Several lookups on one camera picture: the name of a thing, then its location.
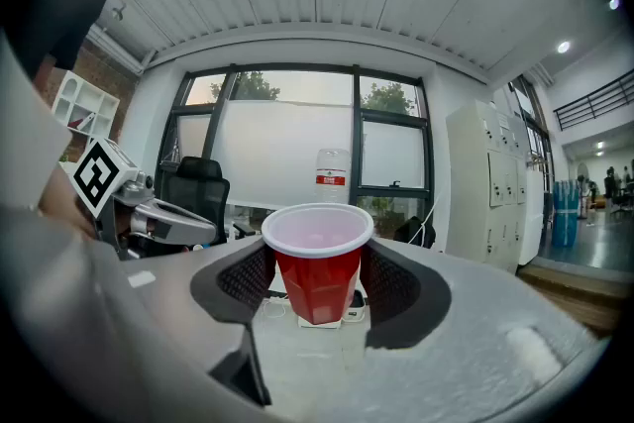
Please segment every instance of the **railing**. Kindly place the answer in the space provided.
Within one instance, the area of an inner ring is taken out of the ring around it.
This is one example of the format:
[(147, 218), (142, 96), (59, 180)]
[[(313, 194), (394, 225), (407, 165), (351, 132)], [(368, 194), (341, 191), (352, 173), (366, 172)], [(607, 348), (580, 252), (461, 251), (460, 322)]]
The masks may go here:
[(563, 131), (634, 103), (634, 69), (588, 95), (557, 108), (555, 114)]

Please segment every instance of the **white shelf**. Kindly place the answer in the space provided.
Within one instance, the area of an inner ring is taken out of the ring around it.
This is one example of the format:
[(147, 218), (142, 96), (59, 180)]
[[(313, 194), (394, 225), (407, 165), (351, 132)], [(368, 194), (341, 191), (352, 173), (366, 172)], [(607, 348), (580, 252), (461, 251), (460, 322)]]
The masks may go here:
[[(57, 92), (53, 115), (70, 131), (88, 137), (108, 138), (118, 107), (119, 99), (68, 71)], [(94, 114), (94, 118), (81, 129), (68, 126), (91, 114)]]

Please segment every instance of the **white cup rim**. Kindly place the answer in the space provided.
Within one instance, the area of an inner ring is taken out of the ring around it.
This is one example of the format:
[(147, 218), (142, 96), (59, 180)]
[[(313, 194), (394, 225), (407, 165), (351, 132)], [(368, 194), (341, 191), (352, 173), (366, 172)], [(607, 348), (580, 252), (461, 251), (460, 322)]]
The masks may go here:
[[(314, 209), (331, 209), (331, 210), (345, 210), (347, 212), (354, 213), (355, 215), (361, 217), (366, 222), (366, 228), (364, 231), (357, 236), (355, 239), (350, 240), (345, 244), (341, 244), (335, 247), (328, 247), (324, 249), (306, 249), (302, 247), (293, 247), (284, 242), (280, 242), (276, 238), (273, 237), (271, 233), (271, 228), (273, 223), (278, 220), (280, 217), (284, 215), (292, 214), (295, 212), (303, 211), (303, 210), (314, 210)], [(324, 259), (324, 258), (333, 258), (335, 256), (340, 256), (342, 254), (347, 254), (355, 249), (358, 249), (362, 245), (364, 245), (372, 236), (374, 232), (374, 220), (371, 215), (361, 208), (353, 205), (345, 205), (341, 203), (306, 203), (302, 205), (294, 205), (288, 206), (286, 208), (282, 208), (277, 210), (276, 212), (271, 213), (268, 217), (264, 219), (262, 224), (262, 235), (264, 237), (264, 241), (266, 244), (272, 249), (278, 251), (279, 253), (286, 254), (288, 256), (293, 256), (295, 258), (306, 258), (306, 259)]]

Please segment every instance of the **blue container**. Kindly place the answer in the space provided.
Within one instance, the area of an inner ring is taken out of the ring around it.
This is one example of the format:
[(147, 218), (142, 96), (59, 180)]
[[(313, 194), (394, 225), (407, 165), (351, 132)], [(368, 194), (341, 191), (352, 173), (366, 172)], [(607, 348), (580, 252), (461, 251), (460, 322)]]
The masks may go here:
[(553, 186), (553, 247), (571, 247), (577, 237), (579, 189), (573, 180), (555, 182)]

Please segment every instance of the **water bottle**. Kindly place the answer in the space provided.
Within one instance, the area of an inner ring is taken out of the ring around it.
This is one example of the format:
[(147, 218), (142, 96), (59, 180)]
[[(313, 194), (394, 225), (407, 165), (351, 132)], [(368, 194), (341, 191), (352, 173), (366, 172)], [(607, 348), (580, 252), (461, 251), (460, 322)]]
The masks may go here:
[(350, 194), (350, 152), (322, 149), (317, 154), (315, 201), (348, 203)]

